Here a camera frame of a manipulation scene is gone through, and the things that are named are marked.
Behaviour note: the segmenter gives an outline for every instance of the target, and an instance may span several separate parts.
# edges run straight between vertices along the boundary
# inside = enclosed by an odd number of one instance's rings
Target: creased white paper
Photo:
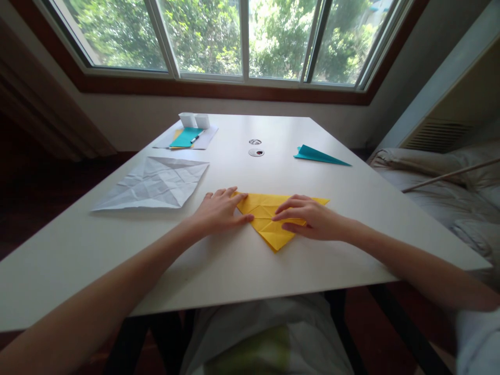
[[[207,169],[206,161],[147,157],[92,209],[180,208]]]

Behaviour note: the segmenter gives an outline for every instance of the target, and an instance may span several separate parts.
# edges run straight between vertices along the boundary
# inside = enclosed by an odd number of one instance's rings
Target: white table
[[[0,331],[23,329],[195,212],[208,191],[328,198],[329,208],[465,270],[490,265],[391,186],[310,118],[210,115],[219,131],[207,150],[152,146],[170,128],[0,262]],[[249,140],[259,139],[254,146]],[[306,144],[352,167],[295,159]],[[265,151],[262,157],[250,148]],[[146,156],[209,161],[180,209],[90,212]],[[250,226],[202,240],[186,251],[135,315],[219,305],[396,280],[361,250],[296,237],[277,254]]]

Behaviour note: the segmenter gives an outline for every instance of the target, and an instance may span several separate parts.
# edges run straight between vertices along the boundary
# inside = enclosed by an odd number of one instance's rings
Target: sheet of paper
[[[184,129],[182,125],[179,125],[179,128],[177,130],[182,130]],[[191,149],[207,149],[210,141],[214,137],[215,133],[219,130],[218,126],[216,125],[210,125],[210,128],[208,128],[202,135],[199,136],[199,138],[196,140],[195,143],[193,143],[193,147]],[[170,144],[174,140],[174,135],[175,132],[172,132],[170,134],[165,135],[161,140],[158,141],[157,144],[155,144],[153,147],[154,148],[170,148]]]
[[[200,134],[203,129],[184,128],[181,134],[170,144],[170,147],[191,147],[192,139]]]
[[[181,135],[181,133],[182,133],[183,130],[184,130],[184,128],[176,130],[175,134],[173,135],[172,142],[175,141],[177,139],[177,137]],[[180,148],[180,149],[182,149],[182,148],[185,148],[185,147],[170,147],[170,148],[173,148],[173,149]]]
[[[92,209],[180,208],[193,194],[209,163],[146,157]]]
[[[295,237],[294,233],[281,229],[283,223],[291,222],[301,226],[306,224],[305,220],[302,219],[271,220],[275,216],[274,213],[278,207],[288,198],[290,198],[288,195],[249,194],[237,206],[242,214],[254,215],[255,218],[250,224],[275,253]],[[322,205],[330,201],[329,199],[322,198],[313,199]]]
[[[298,149],[298,154],[294,155],[294,158],[297,159],[307,159],[307,160],[315,160],[315,161],[322,161],[323,163],[332,163],[332,164],[339,164],[339,165],[345,165],[352,167],[352,165],[347,164],[346,162],[343,162],[341,160],[335,159],[334,157],[324,154],[314,148],[311,148],[306,145],[302,145],[301,147],[297,147]]]

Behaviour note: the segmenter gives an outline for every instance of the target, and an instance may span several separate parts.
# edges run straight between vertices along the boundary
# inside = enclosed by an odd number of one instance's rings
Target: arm
[[[203,237],[253,219],[234,217],[236,187],[208,193],[196,213],[56,307],[0,353],[0,373],[67,373],[112,333],[170,265]]]
[[[307,226],[292,223],[282,228],[324,241],[344,241],[359,247],[407,280],[424,296],[452,309],[493,311],[500,296],[458,267],[417,247],[398,241],[318,204],[304,195],[294,195],[276,211],[274,221],[301,218]]]

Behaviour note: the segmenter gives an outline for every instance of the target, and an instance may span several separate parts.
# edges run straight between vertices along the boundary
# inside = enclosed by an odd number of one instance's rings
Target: cushion
[[[461,168],[497,159],[500,158],[500,139],[461,148],[448,155],[454,156]],[[500,209],[500,162],[463,173],[461,176],[470,191],[478,193]]]
[[[399,190],[429,179],[429,176],[413,171],[387,167],[375,170]],[[451,229],[455,220],[500,224],[500,211],[477,194],[448,181],[423,186],[405,195],[448,229]]]
[[[500,290],[500,225],[475,220],[456,220],[452,231],[493,265],[483,270],[481,280]]]
[[[424,173],[427,175],[427,180],[461,168],[460,163],[453,155],[404,148],[384,148],[377,152],[370,165],[375,168],[389,167]],[[465,184],[460,175],[446,180]]]

